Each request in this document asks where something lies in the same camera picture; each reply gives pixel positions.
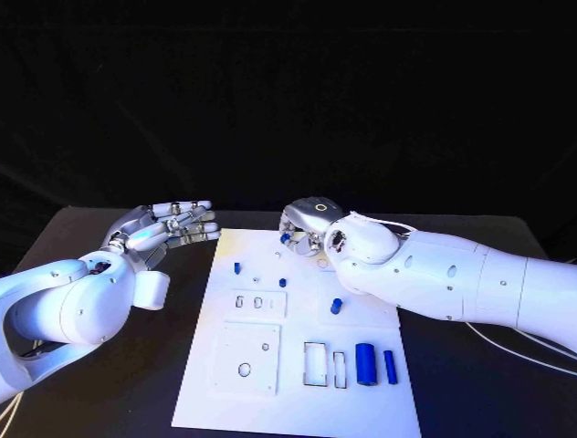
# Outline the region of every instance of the blue battery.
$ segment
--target blue battery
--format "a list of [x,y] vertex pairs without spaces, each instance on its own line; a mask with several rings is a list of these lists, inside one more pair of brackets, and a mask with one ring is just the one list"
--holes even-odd
[[394,353],[390,350],[384,351],[385,354],[385,367],[387,367],[387,381],[390,385],[395,385],[398,383],[397,378],[397,367],[394,366]]
[[356,383],[364,386],[378,385],[372,344],[356,344]]
[[343,304],[343,302],[342,302],[342,299],[341,299],[341,298],[335,298],[335,299],[332,300],[330,313],[332,313],[333,315],[339,315],[339,312],[341,312],[341,310],[342,310],[342,304]]

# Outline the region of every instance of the black table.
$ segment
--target black table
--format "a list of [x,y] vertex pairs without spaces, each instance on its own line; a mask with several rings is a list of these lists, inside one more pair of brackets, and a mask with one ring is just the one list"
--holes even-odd
[[[65,208],[18,270],[98,248],[117,209]],[[466,237],[521,256],[545,257],[525,222],[514,217],[377,214],[426,231]],[[280,214],[219,212],[225,228],[276,229]],[[23,395],[8,437],[237,436],[170,427],[176,396],[217,243],[181,247],[160,263],[172,279],[165,309],[133,308],[117,336]],[[401,310],[403,343],[426,438],[577,436],[577,378],[493,347],[460,323]],[[483,333],[535,358],[571,366],[508,328]],[[384,415],[395,415],[391,407]]]

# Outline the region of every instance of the blue object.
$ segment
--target blue object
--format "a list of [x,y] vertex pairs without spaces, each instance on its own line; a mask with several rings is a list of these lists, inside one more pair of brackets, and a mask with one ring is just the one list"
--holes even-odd
[[333,315],[339,315],[339,311],[342,310],[342,300],[339,298],[335,298],[332,301],[332,307],[330,307],[330,313]]
[[385,366],[387,366],[387,381],[390,385],[395,385],[398,383],[397,378],[397,367],[394,366],[394,353],[390,350],[384,351],[385,354]]
[[364,386],[378,385],[372,344],[356,344],[356,383]]

